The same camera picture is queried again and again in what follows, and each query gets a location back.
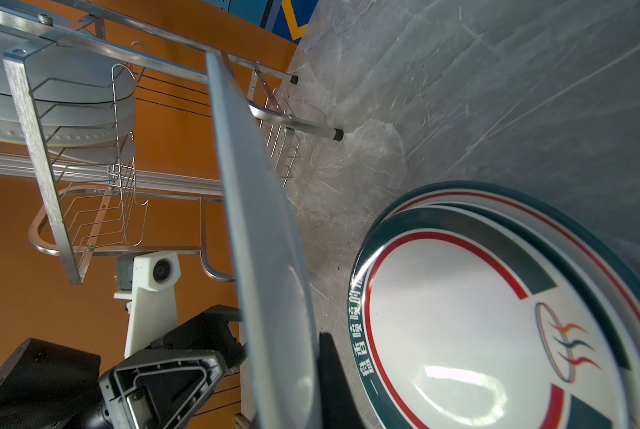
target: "red stripe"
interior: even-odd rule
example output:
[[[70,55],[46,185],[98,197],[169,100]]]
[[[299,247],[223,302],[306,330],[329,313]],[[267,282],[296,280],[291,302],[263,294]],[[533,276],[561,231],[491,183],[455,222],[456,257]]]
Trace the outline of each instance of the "red stripe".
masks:
[[[594,263],[596,263],[597,266],[599,266],[599,268],[601,269],[601,271],[603,271],[604,274],[606,274],[606,276],[613,282],[613,284],[616,285],[616,287],[618,288],[618,292],[620,292],[620,294],[624,297],[625,302],[630,306],[630,309],[633,311],[634,315],[637,317],[637,320],[639,321],[639,324],[640,324],[640,312],[637,309],[637,307],[635,306],[632,298],[630,298],[630,296],[626,293],[626,291],[625,291],[626,290],[626,286],[622,285],[618,281],[618,279],[616,279],[616,277],[614,275],[612,275],[609,270],[607,270],[607,268],[605,267],[605,265],[603,265],[601,263],[599,258],[597,256],[595,256],[590,250],[588,250],[587,247],[582,245],[582,243],[577,241],[569,232],[565,231],[564,228],[560,227],[559,225],[556,225],[550,219],[547,219],[544,216],[541,216],[540,214],[537,214],[534,211],[523,207],[522,205],[516,204],[515,202],[512,202],[512,201],[505,200],[504,198],[491,196],[491,195],[486,195],[484,193],[459,192],[459,191],[456,191],[456,192],[443,192],[443,193],[430,194],[428,196],[421,197],[421,198],[419,198],[417,200],[411,201],[410,203],[404,205],[403,207],[398,209],[395,213],[398,213],[399,211],[401,211],[403,209],[406,209],[406,208],[412,206],[413,204],[416,204],[416,203],[421,202],[421,201],[425,201],[425,200],[427,200],[429,198],[435,198],[435,197],[440,197],[440,196],[455,196],[455,195],[467,195],[467,196],[475,196],[475,197],[479,197],[479,198],[487,198],[489,200],[498,201],[498,202],[501,202],[503,204],[508,204],[509,206],[515,207],[518,210],[522,210],[525,213],[531,215],[532,217],[541,220],[542,222],[547,224],[549,227],[552,227],[552,228],[556,229],[556,231],[558,231],[562,236],[564,236],[565,238],[570,240],[581,251],[583,251],[585,254],[587,254],[589,259],[591,259]]]
[[[563,410],[563,389],[551,385],[551,397],[548,399],[547,416],[544,417],[544,422],[539,429],[556,429],[558,423],[561,420],[561,412]]]
[[[504,278],[504,280],[509,284],[509,286],[511,286],[511,288],[516,293],[516,295],[518,295],[519,299],[527,298],[527,293],[522,289],[520,283],[518,283],[517,280],[513,278],[513,275],[511,275],[511,273],[508,270],[506,270],[506,268],[504,268],[503,265],[497,262],[496,259],[494,259],[491,255],[489,255],[488,253],[486,253],[485,251],[483,251],[482,249],[478,248],[477,246],[473,245],[470,242],[466,242],[465,240],[462,240],[461,238],[458,238],[458,237],[449,236],[448,234],[436,233],[436,232],[430,232],[430,231],[409,234],[408,236],[403,236],[395,240],[393,243],[388,245],[382,253],[380,253],[380,256],[378,256],[377,260],[375,261],[375,264],[373,265],[372,270],[370,271],[370,276],[368,276],[367,284],[365,287],[365,312],[364,312],[365,335],[367,336],[368,342],[372,345],[372,357],[375,362],[375,367],[377,371],[380,373],[380,375],[382,376],[384,385],[389,391],[389,393],[392,395],[396,404],[399,406],[399,408],[401,408],[401,411],[409,418],[409,420],[418,429],[428,429],[427,425],[425,425],[425,423],[423,423],[418,418],[418,416],[416,416],[415,413],[411,411],[410,408],[408,408],[406,403],[403,401],[403,399],[401,399],[399,394],[396,392],[396,389],[394,389],[392,382],[387,377],[387,373],[385,372],[384,367],[382,366],[382,361],[380,360],[380,356],[378,356],[377,349],[375,347],[375,341],[372,336],[372,329],[370,325],[370,294],[372,293],[372,284],[373,284],[373,280],[375,279],[375,274],[377,273],[377,270],[380,268],[380,265],[382,264],[382,262],[384,262],[384,258],[386,258],[389,255],[389,253],[391,253],[397,247],[414,240],[441,240],[441,241],[449,242],[453,245],[460,246],[465,250],[470,251],[471,253],[474,253],[476,256],[481,258],[484,262],[487,262],[494,270],[496,270],[496,272],[498,272],[501,275],[501,277]]]

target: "ceramic plate with logo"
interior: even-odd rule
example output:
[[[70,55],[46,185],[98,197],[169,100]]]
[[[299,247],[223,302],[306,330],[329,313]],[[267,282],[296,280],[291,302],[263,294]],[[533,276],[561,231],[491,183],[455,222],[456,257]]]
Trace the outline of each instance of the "ceramic plate with logo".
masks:
[[[402,211],[372,229],[355,273],[351,346],[385,428],[628,427],[589,309],[496,222],[454,207]]]
[[[640,355],[640,278],[588,229],[536,198],[494,184],[471,181],[429,184],[407,193],[389,205],[371,229],[398,211],[431,202],[476,204],[498,211],[543,236],[599,287],[623,321]]]
[[[498,211],[474,204],[448,202],[436,204],[469,210],[499,223],[539,250],[549,262],[561,271],[573,285],[584,303],[587,304],[592,314],[594,314],[601,331],[608,340],[623,379],[627,396],[627,408],[630,411],[630,422],[634,428],[640,428],[640,356],[623,321],[592,279],[565,252],[551,244],[545,237],[527,225],[517,222]],[[581,347],[588,347],[586,343],[579,340],[573,342],[570,346],[576,351]]]

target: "plate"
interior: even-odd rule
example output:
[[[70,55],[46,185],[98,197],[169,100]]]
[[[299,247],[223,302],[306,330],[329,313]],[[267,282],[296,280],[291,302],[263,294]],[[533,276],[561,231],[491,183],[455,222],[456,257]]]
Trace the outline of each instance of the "plate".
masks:
[[[119,161],[121,164],[126,164],[136,156],[137,147],[134,139],[129,136],[120,137],[119,143]],[[118,160],[118,148],[115,145],[115,140],[83,148],[50,148],[48,151],[55,154],[62,152],[62,156],[67,159],[97,166],[109,166]]]
[[[0,31],[0,94],[11,95],[3,66],[3,53],[26,42]],[[27,59],[34,98],[50,102],[107,103],[113,101],[110,69],[118,61],[71,46],[52,45]],[[115,70],[117,99],[134,93],[136,83],[124,68]]]
[[[118,122],[118,134],[125,135],[134,129],[137,117],[134,114],[120,119]],[[43,133],[48,138],[53,136],[48,142],[49,148],[67,146],[89,146],[93,144],[115,140],[115,124],[101,124],[89,127],[58,127],[44,125]],[[0,120],[0,142],[25,144],[22,126],[19,122]]]
[[[551,244],[548,239],[541,236],[532,228],[514,219],[505,216],[498,211],[493,211],[473,204],[458,204],[439,202],[449,207],[472,211],[517,234],[531,246],[539,250],[554,266],[556,266],[570,281],[582,300],[594,314],[601,330],[604,332],[611,352],[615,356],[621,378],[624,382],[625,395],[627,396],[627,409],[630,411],[630,421],[633,427],[640,428],[640,356],[634,341],[627,331],[623,321],[608,302],[599,287],[592,279],[573,261],[565,252]],[[574,349],[586,347],[585,344],[576,342]]]
[[[132,115],[137,107],[133,95],[118,100],[118,118]],[[115,121],[113,103],[97,104],[57,104],[36,102],[36,110],[41,116],[42,125],[89,126],[107,124]],[[0,119],[19,122],[15,102],[10,95],[0,94]]]
[[[632,336],[640,355],[640,278],[601,240],[572,218],[526,194],[494,184],[453,181],[416,189],[389,205],[387,216],[428,202],[467,202],[503,213],[531,227],[568,255],[599,286]]]
[[[385,428],[628,427],[596,320],[556,267],[499,224],[408,209],[372,229],[355,272],[351,345]],[[573,352],[576,340],[591,349]]]

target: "screw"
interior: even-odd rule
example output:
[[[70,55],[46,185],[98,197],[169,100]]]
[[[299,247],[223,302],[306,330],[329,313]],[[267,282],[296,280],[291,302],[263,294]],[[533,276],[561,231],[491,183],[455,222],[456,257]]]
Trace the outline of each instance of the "screw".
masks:
[[[47,14],[39,14],[39,22],[41,22],[44,25],[53,26],[53,19]]]

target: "blue panel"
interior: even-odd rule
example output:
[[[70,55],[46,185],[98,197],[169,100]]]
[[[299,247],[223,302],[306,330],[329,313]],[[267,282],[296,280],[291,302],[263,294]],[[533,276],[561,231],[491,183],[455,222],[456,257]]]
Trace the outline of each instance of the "blue panel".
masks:
[[[230,8],[230,0],[204,0],[218,9],[227,10]]]
[[[291,40],[291,33],[289,32],[289,26],[286,23],[286,16],[284,16],[284,10],[282,8],[280,8],[280,12],[277,14],[277,20],[273,26],[273,34],[277,34],[279,37],[290,40],[297,45],[301,41],[300,38],[298,40]]]
[[[260,25],[267,4],[267,0],[231,0],[230,13],[250,23]]]
[[[310,17],[313,15],[316,4],[318,4],[317,0],[291,0],[291,6],[294,8],[294,15],[296,15],[296,23],[299,27],[310,21]]]

